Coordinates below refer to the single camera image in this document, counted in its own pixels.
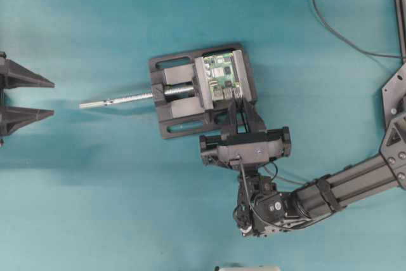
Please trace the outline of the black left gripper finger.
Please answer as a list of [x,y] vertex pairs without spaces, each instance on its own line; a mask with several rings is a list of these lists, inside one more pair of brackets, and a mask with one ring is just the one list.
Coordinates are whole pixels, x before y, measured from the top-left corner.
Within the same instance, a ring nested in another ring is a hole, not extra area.
[[54,88],[55,84],[45,77],[33,73],[1,52],[1,89]]

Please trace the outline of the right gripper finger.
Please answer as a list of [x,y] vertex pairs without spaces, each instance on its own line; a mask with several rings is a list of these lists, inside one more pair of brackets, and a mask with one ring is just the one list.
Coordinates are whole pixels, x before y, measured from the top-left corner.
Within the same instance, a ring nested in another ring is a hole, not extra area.
[[221,136],[233,136],[239,133],[243,123],[242,100],[232,100],[228,106],[225,123],[221,127]]
[[245,98],[242,99],[240,113],[242,115],[246,131],[248,133],[266,131],[266,125],[259,114],[256,112],[255,106],[249,103]]

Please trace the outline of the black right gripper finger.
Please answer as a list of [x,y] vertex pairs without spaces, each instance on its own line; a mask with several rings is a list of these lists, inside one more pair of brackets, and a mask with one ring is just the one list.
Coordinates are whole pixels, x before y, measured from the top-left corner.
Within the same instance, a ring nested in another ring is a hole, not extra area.
[[54,110],[30,109],[24,107],[1,107],[1,147],[4,137],[16,130],[54,115]]

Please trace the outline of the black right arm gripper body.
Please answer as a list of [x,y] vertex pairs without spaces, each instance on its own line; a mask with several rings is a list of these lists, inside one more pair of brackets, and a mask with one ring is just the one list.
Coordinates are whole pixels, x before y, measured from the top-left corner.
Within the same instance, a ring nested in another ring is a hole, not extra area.
[[253,133],[237,133],[199,138],[200,157],[205,165],[258,168],[291,154],[291,134],[287,126]]

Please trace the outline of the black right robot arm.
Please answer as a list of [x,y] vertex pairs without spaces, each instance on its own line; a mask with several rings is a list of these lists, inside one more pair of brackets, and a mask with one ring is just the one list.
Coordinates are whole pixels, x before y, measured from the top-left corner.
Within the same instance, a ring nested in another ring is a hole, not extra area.
[[342,171],[280,192],[259,170],[291,153],[288,128],[267,129],[256,112],[249,67],[231,55],[223,63],[196,58],[194,63],[152,71],[161,77],[149,94],[157,103],[168,95],[181,100],[182,120],[202,119],[200,156],[206,165],[239,172],[233,218],[243,235],[269,235],[312,226],[349,204],[394,187],[405,186],[405,72],[399,70],[383,87],[386,134],[374,157]]

